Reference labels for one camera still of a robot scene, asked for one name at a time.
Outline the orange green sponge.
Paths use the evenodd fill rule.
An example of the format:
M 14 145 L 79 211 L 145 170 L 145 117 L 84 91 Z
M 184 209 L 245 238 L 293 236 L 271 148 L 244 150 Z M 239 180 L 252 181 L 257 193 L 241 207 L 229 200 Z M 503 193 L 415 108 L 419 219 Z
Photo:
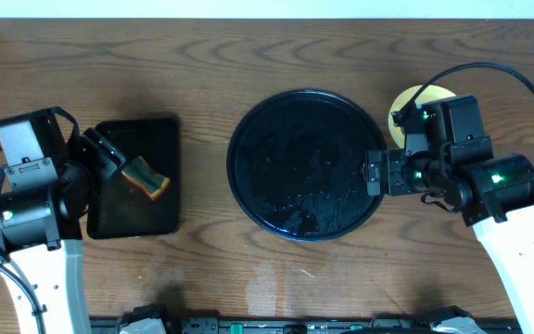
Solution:
M 169 187 L 171 179 L 154 171 L 142 156 L 131 160 L 121 169 L 129 183 L 140 188 L 152 201 Z

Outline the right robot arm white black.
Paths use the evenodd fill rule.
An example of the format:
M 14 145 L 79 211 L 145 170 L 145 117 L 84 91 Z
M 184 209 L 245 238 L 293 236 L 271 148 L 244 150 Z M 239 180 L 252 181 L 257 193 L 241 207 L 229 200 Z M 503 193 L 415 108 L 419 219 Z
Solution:
M 372 150 L 362 173 L 371 196 L 419 193 L 461 214 L 491 258 L 522 331 L 534 333 L 534 167 L 526 157 L 453 147 L 413 155 Z

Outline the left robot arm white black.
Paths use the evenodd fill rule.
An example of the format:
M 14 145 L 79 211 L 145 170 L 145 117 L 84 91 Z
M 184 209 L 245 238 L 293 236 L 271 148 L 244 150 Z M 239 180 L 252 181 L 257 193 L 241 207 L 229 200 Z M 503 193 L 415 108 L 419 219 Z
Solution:
M 0 124 L 0 268 L 23 333 L 89 333 L 81 218 L 124 161 L 96 130 Z

